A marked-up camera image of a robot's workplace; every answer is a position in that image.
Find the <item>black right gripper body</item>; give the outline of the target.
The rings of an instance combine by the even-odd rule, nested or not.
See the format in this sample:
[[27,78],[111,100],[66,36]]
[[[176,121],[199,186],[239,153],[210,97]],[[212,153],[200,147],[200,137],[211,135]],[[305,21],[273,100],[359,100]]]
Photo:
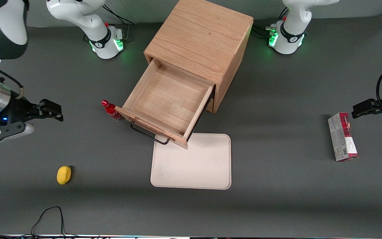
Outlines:
[[33,132],[34,125],[31,120],[43,119],[40,104],[33,104],[25,97],[9,100],[0,100],[0,132]]

